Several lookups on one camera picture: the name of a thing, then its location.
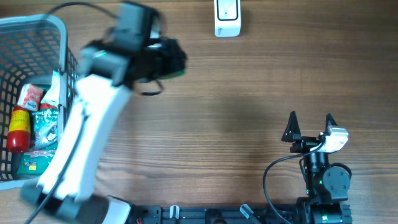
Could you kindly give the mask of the red white snack packet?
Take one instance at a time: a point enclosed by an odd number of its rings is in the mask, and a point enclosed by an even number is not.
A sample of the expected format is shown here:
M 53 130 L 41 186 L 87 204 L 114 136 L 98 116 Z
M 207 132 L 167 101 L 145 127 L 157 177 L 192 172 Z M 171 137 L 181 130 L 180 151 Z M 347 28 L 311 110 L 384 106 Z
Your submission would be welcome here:
M 29 111 L 37 111 L 44 90 L 33 84 L 25 84 L 22 87 L 17 105 Z

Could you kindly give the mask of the white barcode scanner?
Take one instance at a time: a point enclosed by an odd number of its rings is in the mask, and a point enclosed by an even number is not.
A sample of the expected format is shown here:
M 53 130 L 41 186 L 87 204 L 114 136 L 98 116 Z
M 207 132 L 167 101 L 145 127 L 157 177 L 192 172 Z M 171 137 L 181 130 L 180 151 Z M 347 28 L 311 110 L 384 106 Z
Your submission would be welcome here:
M 241 32 L 241 0 L 214 0 L 215 36 L 237 37 Z

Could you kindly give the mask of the red sauce bottle green cap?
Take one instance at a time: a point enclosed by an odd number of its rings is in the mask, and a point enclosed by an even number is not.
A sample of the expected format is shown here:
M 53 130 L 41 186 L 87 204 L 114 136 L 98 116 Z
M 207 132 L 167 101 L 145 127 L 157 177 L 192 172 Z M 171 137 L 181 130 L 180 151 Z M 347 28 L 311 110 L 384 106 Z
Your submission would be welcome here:
M 13 108 L 11 115 L 7 135 L 7 150 L 13 153 L 27 152 L 30 149 L 30 144 L 30 114 L 25 108 L 17 105 Z

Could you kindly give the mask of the mint green white pouch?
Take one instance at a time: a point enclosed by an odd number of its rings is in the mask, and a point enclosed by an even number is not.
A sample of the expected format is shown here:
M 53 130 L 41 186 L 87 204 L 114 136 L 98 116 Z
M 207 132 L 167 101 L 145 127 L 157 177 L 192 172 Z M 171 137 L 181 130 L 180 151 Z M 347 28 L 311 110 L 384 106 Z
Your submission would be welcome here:
M 50 89 L 46 92 L 40 102 L 42 108 L 58 108 L 60 98 L 60 74 L 53 72 Z

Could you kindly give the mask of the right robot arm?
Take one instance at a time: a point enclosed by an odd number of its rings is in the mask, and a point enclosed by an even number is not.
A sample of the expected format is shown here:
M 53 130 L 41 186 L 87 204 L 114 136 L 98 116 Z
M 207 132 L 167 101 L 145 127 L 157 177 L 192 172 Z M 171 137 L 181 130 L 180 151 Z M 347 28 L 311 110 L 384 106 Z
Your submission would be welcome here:
M 348 200 L 352 171 L 342 163 L 330 163 L 328 156 L 340 151 L 348 142 L 346 128 L 337 125 L 331 114 L 326 116 L 325 130 L 317 137 L 302 136 L 295 111 L 289 115 L 281 137 L 291 142 L 291 153 L 301 157 L 300 170 L 307 196 L 296 202 L 294 223 L 352 223 Z

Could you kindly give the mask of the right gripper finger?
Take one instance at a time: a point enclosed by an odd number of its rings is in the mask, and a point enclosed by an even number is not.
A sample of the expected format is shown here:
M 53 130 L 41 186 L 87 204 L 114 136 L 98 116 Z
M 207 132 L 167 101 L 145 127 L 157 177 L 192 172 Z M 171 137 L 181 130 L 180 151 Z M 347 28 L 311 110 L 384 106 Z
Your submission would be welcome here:
M 296 142 L 302 139 L 296 111 L 291 111 L 286 129 L 281 137 L 282 142 Z
M 337 126 L 336 121 L 330 113 L 326 115 L 325 129 L 328 129 L 329 126 Z

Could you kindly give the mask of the green 3M gloves package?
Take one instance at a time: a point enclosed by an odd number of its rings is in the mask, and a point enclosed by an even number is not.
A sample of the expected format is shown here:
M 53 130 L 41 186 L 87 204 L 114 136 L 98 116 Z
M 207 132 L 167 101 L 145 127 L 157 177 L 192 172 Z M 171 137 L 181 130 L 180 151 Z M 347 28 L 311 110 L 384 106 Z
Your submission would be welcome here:
M 18 175 L 42 175 L 58 148 L 58 109 L 43 109 L 32 113 L 32 144 L 23 153 Z

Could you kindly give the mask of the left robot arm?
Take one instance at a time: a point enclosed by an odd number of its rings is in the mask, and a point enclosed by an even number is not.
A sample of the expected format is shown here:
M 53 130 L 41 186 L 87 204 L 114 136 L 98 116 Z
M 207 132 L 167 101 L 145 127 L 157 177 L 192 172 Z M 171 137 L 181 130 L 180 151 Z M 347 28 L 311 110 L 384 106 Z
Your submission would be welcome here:
M 95 175 L 113 126 L 137 80 L 160 82 L 185 70 L 187 55 L 176 39 L 156 38 L 138 47 L 93 41 L 81 51 L 81 78 L 55 156 L 21 199 L 66 222 L 128 223 L 133 204 L 94 193 Z

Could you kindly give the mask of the green lid jar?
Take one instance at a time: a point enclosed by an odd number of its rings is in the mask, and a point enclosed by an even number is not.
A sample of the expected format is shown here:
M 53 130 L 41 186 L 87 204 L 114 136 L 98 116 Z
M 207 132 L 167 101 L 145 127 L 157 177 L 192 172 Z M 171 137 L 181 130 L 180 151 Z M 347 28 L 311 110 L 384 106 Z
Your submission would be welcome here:
M 185 70 L 179 70 L 179 71 L 176 71 L 176 72 L 173 72 L 173 73 L 162 75 L 162 76 L 159 77 L 159 80 L 167 80 L 167 79 L 177 78 L 177 77 L 180 77 L 180 76 L 182 76 L 184 74 L 185 74 Z

